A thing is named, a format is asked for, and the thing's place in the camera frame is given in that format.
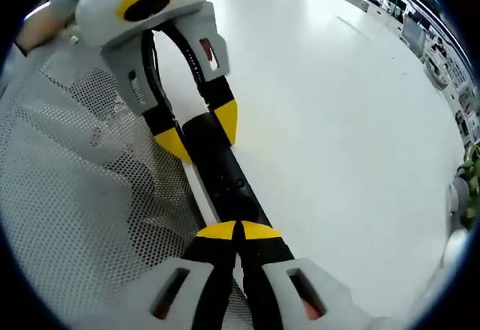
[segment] green plant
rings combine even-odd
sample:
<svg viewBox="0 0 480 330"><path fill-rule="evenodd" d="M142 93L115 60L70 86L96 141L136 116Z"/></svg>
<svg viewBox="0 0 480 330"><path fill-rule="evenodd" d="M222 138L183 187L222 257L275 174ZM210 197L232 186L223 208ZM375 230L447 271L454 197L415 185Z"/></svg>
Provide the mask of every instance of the green plant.
<svg viewBox="0 0 480 330"><path fill-rule="evenodd" d="M480 146L471 145L466 150L460 168L464 170L460 177L468 184L470 196L468 208L460 216L460 222L471 229L479 215L480 206Z"/></svg>

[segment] white mesh fabric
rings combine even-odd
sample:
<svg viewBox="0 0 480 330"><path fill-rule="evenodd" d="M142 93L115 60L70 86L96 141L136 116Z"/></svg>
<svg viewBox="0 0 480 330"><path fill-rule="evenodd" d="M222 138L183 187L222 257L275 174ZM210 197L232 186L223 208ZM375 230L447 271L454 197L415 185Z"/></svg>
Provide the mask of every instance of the white mesh fabric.
<svg viewBox="0 0 480 330"><path fill-rule="evenodd" d="M1 223L34 290L69 322L181 256L197 206L97 52L63 37L17 71L0 100ZM224 324L251 327L236 286Z"/></svg>

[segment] desk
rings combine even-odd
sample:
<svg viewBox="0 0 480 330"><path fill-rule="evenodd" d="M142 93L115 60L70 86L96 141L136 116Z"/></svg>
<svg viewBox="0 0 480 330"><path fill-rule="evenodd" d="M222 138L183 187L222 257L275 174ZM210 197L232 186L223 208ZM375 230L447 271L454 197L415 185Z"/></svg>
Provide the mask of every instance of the desk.
<svg viewBox="0 0 480 330"><path fill-rule="evenodd" d="M415 55L346 1L209 1L238 101L233 151L270 221L358 305L400 317L447 239L447 186L463 155L448 104ZM155 40L183 124L206 107L179 50Z"/></svg>

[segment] white tabletop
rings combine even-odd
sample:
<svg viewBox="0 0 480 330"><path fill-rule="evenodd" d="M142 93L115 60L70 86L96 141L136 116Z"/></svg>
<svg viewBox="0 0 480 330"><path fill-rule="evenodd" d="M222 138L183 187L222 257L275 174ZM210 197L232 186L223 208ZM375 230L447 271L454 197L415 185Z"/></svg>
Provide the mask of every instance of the white tabletop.
<svg viewBox="0 0 480 330"><path fill-rule="evenodd" d="M234 152L270 221L366 311L404 313L441 260L463 154L443 96L399 39L346 1L210 1L238 102ZM156 41L183 124L205 104L180 52Z"/></svg>

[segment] white table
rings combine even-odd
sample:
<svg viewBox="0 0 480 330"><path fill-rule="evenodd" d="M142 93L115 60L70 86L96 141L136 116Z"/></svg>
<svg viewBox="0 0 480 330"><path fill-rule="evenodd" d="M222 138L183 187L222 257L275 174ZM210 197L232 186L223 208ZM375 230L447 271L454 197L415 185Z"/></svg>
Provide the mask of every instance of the white table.
<svg viewBox="0 0 480 330"><path fill-rule="evenodd" d="M401 316L447 239L446 190L463 147L443 96L398 38L343 0L210 1L238 101L234 152L270 221L358 305ZM205 104L179 50L156 41L183 124Z"/></svg>

